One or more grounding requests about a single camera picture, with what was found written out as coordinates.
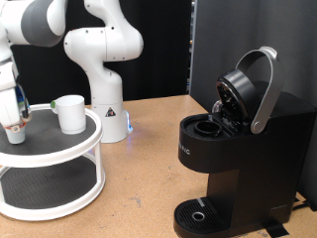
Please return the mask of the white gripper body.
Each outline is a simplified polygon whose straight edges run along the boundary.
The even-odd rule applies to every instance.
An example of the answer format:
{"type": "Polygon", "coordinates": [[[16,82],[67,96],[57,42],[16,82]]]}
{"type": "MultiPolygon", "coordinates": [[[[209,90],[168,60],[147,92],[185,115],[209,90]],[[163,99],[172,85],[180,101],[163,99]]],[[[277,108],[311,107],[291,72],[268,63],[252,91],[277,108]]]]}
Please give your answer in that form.
{"type": "Polygon", "coordinates": [[[21,124],[23,111],[26,109],[25,96],[20,86],[0,92],[0,124],[12,127],[21,124]]]}

